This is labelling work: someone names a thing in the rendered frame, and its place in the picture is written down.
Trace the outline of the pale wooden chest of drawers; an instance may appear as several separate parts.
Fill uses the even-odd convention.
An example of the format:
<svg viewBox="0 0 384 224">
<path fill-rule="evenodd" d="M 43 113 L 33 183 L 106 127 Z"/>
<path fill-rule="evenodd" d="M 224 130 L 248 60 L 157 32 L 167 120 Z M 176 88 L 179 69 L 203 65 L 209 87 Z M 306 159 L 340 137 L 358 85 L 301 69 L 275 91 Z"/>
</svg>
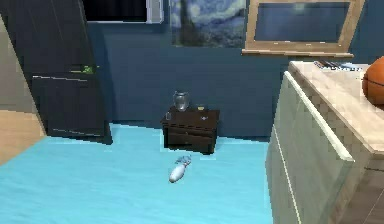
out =
<svg viewBox="0 0 384 224">
<path fill-rule="evenodd" d="M 284 72 L 266 158 L 272 224 L 384 224 L 384 107 L 367 67 Z"/>
</svg>

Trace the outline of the orange basketball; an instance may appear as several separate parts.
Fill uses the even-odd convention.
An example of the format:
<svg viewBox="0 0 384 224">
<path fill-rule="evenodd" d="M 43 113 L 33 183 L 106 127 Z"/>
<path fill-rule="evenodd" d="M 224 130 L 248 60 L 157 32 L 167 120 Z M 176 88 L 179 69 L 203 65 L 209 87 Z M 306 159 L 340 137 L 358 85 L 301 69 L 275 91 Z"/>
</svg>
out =
<svg viewBox="0 0 384 224">
<path fill-rule="evenodd" d="M 362 90 L 369 102 L 384 105 L 384 56 L 374 61 L 366 70 Z"/>
</svg>

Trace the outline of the clear glass vase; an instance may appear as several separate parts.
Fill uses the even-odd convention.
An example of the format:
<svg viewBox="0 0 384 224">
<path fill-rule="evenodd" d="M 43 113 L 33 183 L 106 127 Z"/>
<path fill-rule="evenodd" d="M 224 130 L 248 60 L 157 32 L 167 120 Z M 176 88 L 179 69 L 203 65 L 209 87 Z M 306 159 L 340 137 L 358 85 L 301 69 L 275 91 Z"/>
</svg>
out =
<svg viewBox="0 0 384 224">
<path fill-rule="evenodd" d="M 186 111 L 189 107 L 189 93 L 176 91 L 173 95 L 174 106 L 178 111 Z"/>
</svg>

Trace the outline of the dark brown nightstand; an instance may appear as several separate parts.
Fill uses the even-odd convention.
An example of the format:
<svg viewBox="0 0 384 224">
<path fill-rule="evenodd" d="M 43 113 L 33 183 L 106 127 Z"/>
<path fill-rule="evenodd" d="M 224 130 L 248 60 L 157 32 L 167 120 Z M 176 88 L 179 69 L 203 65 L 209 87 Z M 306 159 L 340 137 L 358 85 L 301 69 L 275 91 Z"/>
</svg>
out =
<svg viewBox="0 0 384 224">
<path fill-rule="evenodd" d="M 164 135 L 164 147 L 169 149 L 184 149 L 200 152 L 203 155 L 213 154 L 217 139 L 219 110 L 204 110 L 188 108 L 178 111 L 171 106 L 167 112 L 171 113 L 171 120 L 161 119 Z"/>
</svg>

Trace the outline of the white spray bottle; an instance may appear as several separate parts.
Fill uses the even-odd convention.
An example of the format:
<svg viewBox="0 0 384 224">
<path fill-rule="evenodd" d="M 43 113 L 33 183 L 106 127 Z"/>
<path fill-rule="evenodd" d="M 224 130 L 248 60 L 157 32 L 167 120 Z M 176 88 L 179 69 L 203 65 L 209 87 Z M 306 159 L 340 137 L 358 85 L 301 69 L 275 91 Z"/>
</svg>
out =
<svg viewBox="0 0 384 224">
<path fill-rule="evenodd" d="M 190 156 L 179 157 L 175 161 L 176 166 L 174 167 L 174 169 L 171 171 L 169 175 L 169 182 L 175 183 L 178 180 L 180 180 L 184 176 L 185 170 L 190 163 L 191 163 Z"/>
</svg>

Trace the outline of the blue starry night painting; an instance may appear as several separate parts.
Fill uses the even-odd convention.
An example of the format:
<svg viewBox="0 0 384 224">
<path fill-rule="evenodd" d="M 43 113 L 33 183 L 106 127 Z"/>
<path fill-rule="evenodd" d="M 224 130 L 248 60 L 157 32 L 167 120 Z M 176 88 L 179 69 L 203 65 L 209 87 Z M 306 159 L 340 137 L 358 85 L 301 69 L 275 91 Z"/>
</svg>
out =
<svg viewBox="0 0 384 224">
<path fill-rule="evenodd" d="M 177 47 L 241 48 L 247 0 L 169 0 Z"/>
</svg>

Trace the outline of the white framed dark window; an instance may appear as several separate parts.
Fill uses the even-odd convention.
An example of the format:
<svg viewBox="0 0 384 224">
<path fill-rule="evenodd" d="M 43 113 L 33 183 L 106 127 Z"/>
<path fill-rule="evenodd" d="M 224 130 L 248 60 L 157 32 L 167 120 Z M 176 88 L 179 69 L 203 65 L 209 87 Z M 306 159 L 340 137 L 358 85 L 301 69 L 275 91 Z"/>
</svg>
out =
<svg viewBox="0 0 384 224">
<path fill-rule="evenodd" d="M 81 0 L 86 19 L 101 23 L 161 24 L 163 0 Z"/>
</svg>

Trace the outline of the dark open room door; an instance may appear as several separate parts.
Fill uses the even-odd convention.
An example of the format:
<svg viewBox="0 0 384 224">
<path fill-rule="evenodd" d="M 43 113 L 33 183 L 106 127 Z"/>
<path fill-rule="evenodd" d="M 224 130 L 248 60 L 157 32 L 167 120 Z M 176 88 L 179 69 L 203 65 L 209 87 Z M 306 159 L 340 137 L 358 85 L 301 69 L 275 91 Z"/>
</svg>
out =
<svg viewBox="0 0 384 224">
<path fill-rule="evenodd" d="M 112 143 L 81 0 L 0 0 L 45 133 Z M 92 66 L 94 74 L 82 73 Z"/>
</svg>

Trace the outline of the wooden framed window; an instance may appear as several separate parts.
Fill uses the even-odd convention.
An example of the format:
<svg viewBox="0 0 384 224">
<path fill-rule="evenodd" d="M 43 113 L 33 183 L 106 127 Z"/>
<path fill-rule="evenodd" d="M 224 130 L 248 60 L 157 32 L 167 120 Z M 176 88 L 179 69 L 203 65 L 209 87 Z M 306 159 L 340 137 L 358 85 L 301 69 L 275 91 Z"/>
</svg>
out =
<svg viewBox="0 0 384 224">
<path fill-rule="evenodd" d="M 366 0 L 249 0 L 244 55 L 351 58 Z"/>
</svg>

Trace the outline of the dark striped flat book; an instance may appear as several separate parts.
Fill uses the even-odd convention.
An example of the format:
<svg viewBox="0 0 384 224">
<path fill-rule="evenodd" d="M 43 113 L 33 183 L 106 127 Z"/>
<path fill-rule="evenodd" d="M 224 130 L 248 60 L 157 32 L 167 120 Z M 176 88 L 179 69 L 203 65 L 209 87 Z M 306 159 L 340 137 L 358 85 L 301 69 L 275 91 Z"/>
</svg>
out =
<svg viewBox="0 0 384 224">
<path fill-rule="evenodd" d="M 353 63 L 339 63 L 330 61 L 315 61 L 314 64 L 320 69 L 340 71 L 361 71 L 362 68 Z"/>
</svg>

